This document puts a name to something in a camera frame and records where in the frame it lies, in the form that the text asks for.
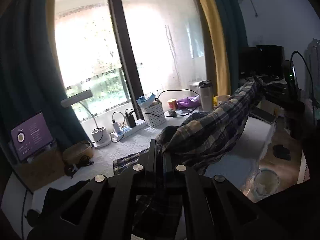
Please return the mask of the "tablet with purple screen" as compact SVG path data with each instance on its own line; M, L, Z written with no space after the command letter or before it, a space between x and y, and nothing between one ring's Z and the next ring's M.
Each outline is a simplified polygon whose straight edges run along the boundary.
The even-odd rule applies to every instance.
M13 128L10 135L20 162L27 160L54 142L42 112L36 113Z

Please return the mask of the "white perforated storage basket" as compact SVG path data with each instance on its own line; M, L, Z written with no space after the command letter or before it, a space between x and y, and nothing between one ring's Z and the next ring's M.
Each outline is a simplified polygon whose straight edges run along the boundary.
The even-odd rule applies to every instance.
M154 128L165 122L162 103L159 100L155 100L149 108L141 108L141 110L144 120L149 127Z

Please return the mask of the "black folded garment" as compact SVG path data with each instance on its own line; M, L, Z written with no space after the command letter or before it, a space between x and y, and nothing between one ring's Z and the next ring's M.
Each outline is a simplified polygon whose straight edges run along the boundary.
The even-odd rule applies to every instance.
M81 180L65 190L58 190L50 187L46 193L44 205L64 203L80 191L88 182L89 179Z

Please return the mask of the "white usb charger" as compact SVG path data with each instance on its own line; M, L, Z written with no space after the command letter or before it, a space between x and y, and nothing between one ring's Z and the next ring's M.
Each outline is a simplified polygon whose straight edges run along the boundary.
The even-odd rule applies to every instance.
M112 120L112 125L113 125L114 132L117 134L120 134L121 129L120 129L118 123L114 119Z

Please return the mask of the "black power adapter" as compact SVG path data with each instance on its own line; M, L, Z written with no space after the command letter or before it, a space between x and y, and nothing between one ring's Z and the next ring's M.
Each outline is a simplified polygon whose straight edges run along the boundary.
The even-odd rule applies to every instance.
M125 120L129 128L136 127L136 122L132 114L125 113Z

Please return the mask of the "stainless steel travel tumbler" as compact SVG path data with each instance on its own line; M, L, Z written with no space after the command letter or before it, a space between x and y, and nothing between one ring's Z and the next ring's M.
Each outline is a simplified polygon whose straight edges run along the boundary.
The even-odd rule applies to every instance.
M200 100L203 111L212 111L214 109L212 82L210 80L200 81L198 87L200 89Z

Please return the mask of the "small green round figurine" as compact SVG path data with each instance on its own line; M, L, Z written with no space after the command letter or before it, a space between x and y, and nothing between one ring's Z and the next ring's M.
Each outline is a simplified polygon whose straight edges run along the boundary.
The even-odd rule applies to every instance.
M168 113L169 113L169 115L172 116L172 117L176 117L176 116L177 116L176 111L175 111L174 109L169 109L169 110L168 110Z

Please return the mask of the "tan lidded food container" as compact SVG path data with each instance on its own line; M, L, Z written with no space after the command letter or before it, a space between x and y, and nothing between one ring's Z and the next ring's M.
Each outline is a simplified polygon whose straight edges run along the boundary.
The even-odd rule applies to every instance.
M68 164L77 164L83 156L93 158L94 151L90 142L81 141L66 150L62 153L62 159Z

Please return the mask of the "glass cup on floor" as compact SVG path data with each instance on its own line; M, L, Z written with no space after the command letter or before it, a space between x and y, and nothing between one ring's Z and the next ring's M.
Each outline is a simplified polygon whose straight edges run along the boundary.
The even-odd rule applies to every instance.
M276 172L262 168L254 177L254 196L257 200L262 200L275 194L280 185L280 178Z

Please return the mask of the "blue plaid pants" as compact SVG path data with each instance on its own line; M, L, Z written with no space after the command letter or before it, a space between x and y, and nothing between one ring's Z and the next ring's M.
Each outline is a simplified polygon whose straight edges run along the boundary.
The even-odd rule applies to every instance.
M191 167L203 175L236 145L264 92L261 78L248 79L213 111L193 113L180 126L164 128L156 137L158 151L169 156L173 166Z

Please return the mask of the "white power strip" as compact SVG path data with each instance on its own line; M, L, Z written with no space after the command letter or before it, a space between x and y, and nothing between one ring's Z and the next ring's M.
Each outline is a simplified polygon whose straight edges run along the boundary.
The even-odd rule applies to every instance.
M124 139L140 131L145 126L146 126L146 122L144 120L138 119L136 121L136 126L134 128L130 128L129 126L124 126L123 128L120 129L121 131L120 133L116 133L116 132L111 133L111 138L115 139L116 141L120 139Z

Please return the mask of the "white cartoon bear mug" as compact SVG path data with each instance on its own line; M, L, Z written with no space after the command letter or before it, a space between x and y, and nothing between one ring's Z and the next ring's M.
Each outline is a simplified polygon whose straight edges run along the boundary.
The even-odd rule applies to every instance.
M216 106L224 103L224 102L227 102L229 99L231 98L230 95L221 95L221 96L216 96L214 98L214 103Z

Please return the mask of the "purple cloth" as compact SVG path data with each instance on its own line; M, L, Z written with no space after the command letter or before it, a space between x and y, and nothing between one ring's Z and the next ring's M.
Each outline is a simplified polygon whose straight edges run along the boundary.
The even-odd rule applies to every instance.
M201 102L200 97L198 95L177 100L178 108L195 108L199 107L200 105Z

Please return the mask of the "brown cardboard box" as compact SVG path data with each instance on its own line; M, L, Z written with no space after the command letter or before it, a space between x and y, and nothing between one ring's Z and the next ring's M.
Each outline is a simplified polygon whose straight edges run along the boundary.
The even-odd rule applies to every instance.
M31 162L14 165L14 171L32 193L63 177L64 163L56 146L36 155Z

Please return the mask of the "blue tissue pack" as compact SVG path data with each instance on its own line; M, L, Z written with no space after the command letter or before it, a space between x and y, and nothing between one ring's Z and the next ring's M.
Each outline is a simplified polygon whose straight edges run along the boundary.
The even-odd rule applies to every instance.
M150 95L148 96L140 96L136 102L138 103L139 107L140 108L149 108L153 102L155 101L155 94L151 93Z

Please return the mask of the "white desk lamp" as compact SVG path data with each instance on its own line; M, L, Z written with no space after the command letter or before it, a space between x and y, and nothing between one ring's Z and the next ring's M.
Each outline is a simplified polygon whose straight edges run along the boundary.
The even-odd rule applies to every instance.
M111 137L104 126L98 125L95 115L91 113L89 108L85 106L85 101L93 97L93 93L90 89L84 90L78 94L72 95L66 99L63 99L60 104L63 108L69 108L73 105L79 104L88 113L89 118L85 120L85 126L87 131L90 132L90 143L96 149L108 146L111 143Z

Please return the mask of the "teal yellow right curtain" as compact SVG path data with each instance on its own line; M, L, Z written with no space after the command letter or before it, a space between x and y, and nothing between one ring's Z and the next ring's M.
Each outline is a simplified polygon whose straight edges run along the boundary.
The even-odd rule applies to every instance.
M238 0L194 0L201 22L207 79L215 95L238 88L239 53L248 46Z

